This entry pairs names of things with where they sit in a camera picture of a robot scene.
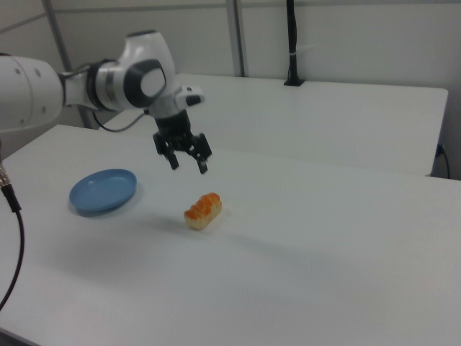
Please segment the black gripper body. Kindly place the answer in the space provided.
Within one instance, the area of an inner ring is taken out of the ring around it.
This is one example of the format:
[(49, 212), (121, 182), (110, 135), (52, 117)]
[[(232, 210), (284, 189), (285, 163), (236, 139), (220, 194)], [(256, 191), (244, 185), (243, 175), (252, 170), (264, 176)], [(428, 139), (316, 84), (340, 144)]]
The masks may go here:
[(153, 135), (158, 153), (167, 151), (191, 151), (193, 135), (186, 110), (171, 117), (155, 118), (158, 132)]

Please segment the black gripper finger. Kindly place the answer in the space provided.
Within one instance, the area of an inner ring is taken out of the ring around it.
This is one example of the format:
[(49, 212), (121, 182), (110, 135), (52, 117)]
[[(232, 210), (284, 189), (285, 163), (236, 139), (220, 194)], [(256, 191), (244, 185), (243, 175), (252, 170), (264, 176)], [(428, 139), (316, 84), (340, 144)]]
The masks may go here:
[(162, 137), (160, 133), (153, 135), (153, 142), (158, 155), (163, 156), (170, 164), (173, 170), (179, 167), (173, 144)]
[(212, 155), (212, 150), (204, 133), (190, 138), (186, 153), (197, 162), (200, 174), (208, 171), (207, 160)]

